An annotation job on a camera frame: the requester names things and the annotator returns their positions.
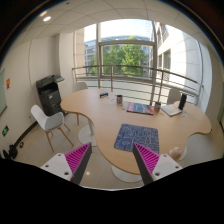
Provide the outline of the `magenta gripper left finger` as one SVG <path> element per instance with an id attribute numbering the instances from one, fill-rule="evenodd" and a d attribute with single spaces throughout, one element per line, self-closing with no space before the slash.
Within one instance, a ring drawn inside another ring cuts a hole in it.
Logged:
<path id="1" fill-rule="evenodd" d="M 92 153 L 91 143 L 63 154 L 57 153 L 41 168 L 76 185 L 79 185 Z"/>

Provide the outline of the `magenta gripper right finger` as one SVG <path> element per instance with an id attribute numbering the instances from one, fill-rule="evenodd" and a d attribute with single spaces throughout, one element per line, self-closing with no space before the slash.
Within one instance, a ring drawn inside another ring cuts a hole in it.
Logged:
<path id="1" fill-rule="evenodd" d="M 182 169 L 168 154 L 159 155 L 137 143 L 133 144 L 133 154 L 145 185 Z"/>

